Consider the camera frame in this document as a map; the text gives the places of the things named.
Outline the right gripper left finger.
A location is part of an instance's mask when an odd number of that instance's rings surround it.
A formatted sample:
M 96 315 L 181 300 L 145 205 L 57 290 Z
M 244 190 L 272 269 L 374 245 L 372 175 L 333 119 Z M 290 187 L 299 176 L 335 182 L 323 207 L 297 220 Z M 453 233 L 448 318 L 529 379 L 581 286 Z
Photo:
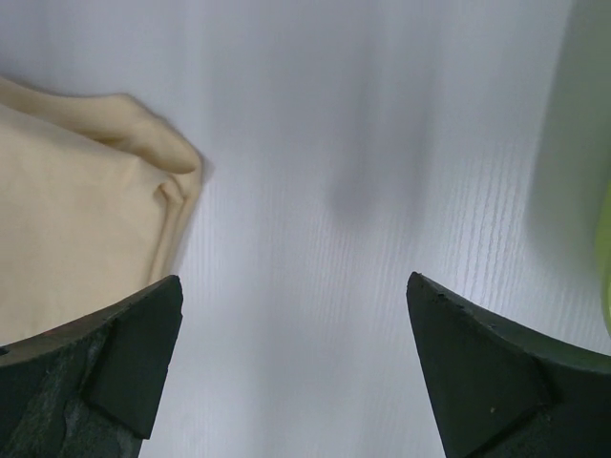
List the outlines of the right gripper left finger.
M 182 303 L 171 275 L 2 346 L 2 456 L 137 457 L 157 417 Z

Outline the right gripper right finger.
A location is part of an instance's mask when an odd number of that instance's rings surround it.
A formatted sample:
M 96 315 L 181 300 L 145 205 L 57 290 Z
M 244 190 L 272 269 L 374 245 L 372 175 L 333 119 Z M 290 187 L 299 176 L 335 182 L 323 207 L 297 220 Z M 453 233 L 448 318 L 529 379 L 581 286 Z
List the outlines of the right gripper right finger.
M 607 457 L 610 359 L 419 274 L 411 329 L 448 457 Z

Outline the beige t shirt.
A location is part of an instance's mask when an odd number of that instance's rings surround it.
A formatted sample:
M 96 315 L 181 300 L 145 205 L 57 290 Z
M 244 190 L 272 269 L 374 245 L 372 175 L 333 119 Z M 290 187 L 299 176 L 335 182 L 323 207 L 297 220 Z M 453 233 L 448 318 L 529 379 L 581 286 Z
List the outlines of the beige t shirt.
M 76 320 L 168 275 L 203 161 L 125 94 L 1 83 L 1 340 Z

